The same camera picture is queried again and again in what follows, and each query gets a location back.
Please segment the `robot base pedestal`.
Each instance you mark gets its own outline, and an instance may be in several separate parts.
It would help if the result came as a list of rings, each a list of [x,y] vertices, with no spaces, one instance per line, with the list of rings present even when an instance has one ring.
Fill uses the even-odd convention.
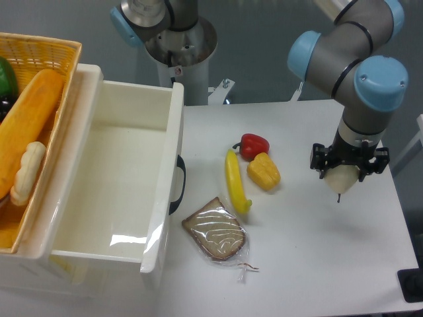
[[[197,1],[121,1],[110,10],[110,19],[127,45],[145,48],[162,87],[180,83],[185,105],[208,104],[217,33],[199,15]]]

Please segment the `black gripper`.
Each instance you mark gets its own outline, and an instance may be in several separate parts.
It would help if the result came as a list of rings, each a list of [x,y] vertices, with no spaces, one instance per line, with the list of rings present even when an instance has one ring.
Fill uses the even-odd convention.
[[[390,161],[387,147],[371,146],[363,141],[358,147],[348,144],[341,138],[336,138],[333,144],[325,147],[314,143],[310,157],[310,168],[319,171],[319,178],[323,179],[327,171],[341,164],[357,166],[359,169],[358,182],[363,182],[368,174],[380,174]]]

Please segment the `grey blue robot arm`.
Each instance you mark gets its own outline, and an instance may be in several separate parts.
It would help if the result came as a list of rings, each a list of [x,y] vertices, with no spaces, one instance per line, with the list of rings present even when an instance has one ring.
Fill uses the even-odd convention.
[[[343,105],[332,145],[315,143],[310,167],[324,178],[338,166],[353,166],[358,180],[380,174],[389,150],[378,146],[402,104],[408,72],[393,57],[375,51],[404,24],[399,1],[316,1],[334,23],[327,35],[304,32],[288,54],[289,70]]]

